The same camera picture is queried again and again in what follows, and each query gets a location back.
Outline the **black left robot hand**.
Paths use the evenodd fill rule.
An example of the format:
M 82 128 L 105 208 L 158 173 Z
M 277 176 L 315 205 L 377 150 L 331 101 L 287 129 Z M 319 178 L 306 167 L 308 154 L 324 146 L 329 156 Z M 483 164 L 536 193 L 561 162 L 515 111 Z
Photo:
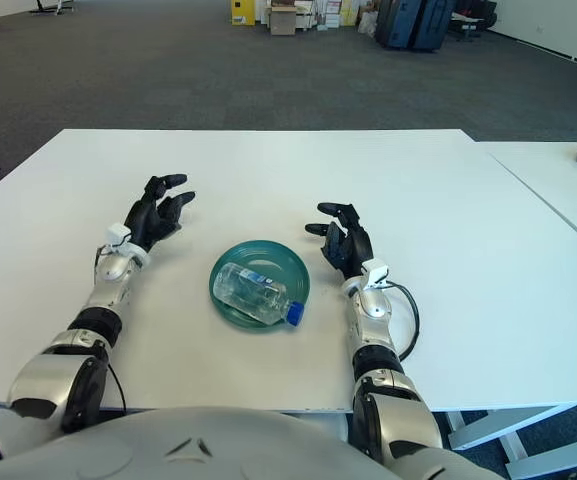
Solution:
M 168 196 L 166 193 L 187 181 L 186 174 L 152 176 L 144 193 L 131 207 L 124 225 L 130 242 L 149 252 L 153 246 L 181 229 L 181 212 L 195 198 L 194 191 Z

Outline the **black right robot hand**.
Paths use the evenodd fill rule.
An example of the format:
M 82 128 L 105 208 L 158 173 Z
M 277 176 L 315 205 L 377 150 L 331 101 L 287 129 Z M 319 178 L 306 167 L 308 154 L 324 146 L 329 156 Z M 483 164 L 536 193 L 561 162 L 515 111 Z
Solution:
M 352 204 L 321 202 L 317 210 L 334 218 L 329 224 L 309 223 L 305 230 L 324 238 L 321 252 L 345 280 L 362 275 L 364 262 L 374 258 L 370 237 Z

